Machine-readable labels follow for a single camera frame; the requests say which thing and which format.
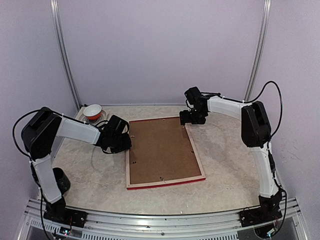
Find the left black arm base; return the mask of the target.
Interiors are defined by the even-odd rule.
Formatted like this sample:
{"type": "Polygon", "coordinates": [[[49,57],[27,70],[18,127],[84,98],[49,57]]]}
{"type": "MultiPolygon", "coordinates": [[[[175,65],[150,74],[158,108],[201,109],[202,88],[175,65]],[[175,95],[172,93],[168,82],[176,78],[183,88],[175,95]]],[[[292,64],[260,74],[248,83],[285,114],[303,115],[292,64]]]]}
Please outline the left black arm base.
{"type": "Polygon", "coordinates": [[[43,217],[46,220],[68,225],[71,227],[84,228],[88,213],[82,210],[75,210],[66,207],[64,197],[55,203],[46,202],[43,217]]]}

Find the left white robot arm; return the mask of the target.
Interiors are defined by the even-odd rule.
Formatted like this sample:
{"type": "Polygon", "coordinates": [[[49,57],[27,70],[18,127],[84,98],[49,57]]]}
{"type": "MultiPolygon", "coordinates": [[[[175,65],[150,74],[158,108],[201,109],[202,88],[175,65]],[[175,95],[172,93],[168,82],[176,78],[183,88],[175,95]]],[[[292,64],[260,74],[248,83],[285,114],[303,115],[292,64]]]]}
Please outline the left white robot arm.
{"type": "Polygon", "coordinates": [[[51,163],[55,139],[62,137],[77,140],[99,147],[105,154],[117,154],[132,147],[130,125],[124,119],[112,115],[105,124],[96,126],[64,116],[48,107],[35,110],[33,114],[22,129],[21,138],[31,158],[42,194],[47,202],[53,204],[49,212],[63,223],[70,218],[70,211],[58,203],[63,194],[56,183],[51,163]]]}

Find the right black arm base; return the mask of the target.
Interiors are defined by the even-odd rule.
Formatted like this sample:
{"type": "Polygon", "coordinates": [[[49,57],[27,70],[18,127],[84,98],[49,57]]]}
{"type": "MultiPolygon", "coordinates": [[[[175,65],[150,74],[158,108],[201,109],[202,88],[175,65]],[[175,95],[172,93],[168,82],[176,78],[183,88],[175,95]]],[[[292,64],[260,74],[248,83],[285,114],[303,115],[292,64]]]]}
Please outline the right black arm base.
{"type": "Polygon", "coordinates": [[[283,217],[280,209],[282,198],[281,191],[271,197],[259,195],[259,207],[244,209],[239,212],[241,226],[244,228],[281,219],[283,217]]]}

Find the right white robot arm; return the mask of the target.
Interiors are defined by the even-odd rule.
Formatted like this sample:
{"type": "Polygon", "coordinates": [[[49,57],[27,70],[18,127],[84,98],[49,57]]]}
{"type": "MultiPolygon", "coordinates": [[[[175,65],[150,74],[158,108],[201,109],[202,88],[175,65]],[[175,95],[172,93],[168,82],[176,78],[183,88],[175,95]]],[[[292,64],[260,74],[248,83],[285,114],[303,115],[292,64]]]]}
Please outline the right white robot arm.
{"type": "Polygon", "coordinates": [[[250,149],[257,167],[260,196],[270,199],[278,192],[271,150],[271,125],[261,101],[236,102],[218,96],[199,96],[193,107],[179,112],[180,124],[203,125],[209,113],[240,120],[242,142],[250,149]]]}

